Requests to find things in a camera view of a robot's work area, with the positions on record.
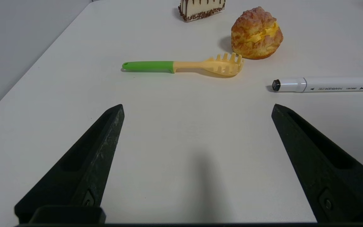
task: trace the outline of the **pasta server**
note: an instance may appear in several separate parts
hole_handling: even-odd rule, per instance
[[[178,69],[205,69],[212,73],[217,73],[223,76],[235,76],[243,68],[244,60],[239,55],[236,60],[236,53],[232,53],[228,59],[228,53],[218,55],[216,59],[213,57],[206,61],[131,61],[123,64],[125,70],[152,71],[160,69],[168,69],[175,73]]]

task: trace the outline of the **marker pen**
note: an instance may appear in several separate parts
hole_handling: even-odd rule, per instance
[[[272,87],[278,92],[363,91],[363,77],[276,79]]]

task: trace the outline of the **cake slice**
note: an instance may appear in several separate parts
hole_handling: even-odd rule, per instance
[[[185,22],[209,17],[225,9],[225,0],[181,0],[180,16]]]

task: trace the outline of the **black marker tip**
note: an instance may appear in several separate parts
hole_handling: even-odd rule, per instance
[[[272,87],[274,91],[279,91],[279,88],[281,87],[281,82],[279,81],[279,79],[273,81]]]

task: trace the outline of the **white wall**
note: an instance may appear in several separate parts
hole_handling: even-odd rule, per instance
[[[0,0],[0,100],[91,0]]]

